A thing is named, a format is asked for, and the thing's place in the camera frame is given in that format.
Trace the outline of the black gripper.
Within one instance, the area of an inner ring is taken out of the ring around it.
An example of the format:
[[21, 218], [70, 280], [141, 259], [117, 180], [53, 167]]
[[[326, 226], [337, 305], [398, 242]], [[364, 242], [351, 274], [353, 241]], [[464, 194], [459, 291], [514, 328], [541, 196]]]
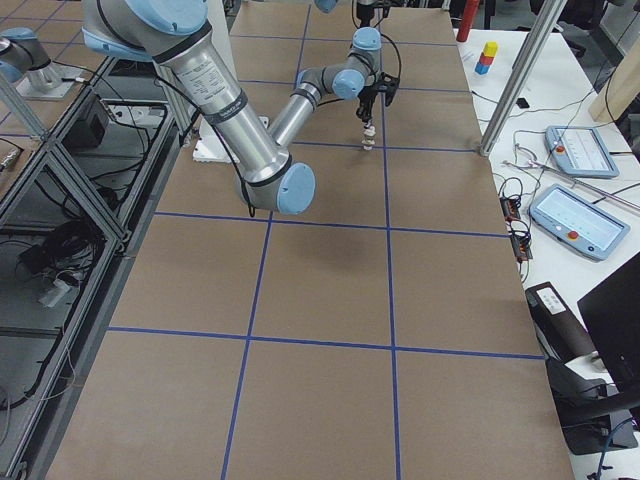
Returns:
[[375, 86], [364, 87], [358, 95], [359, 106], [356, 110], [356, 116], [364, 125], [373, 124], [373, 105], [377, 97], [377, 88]]

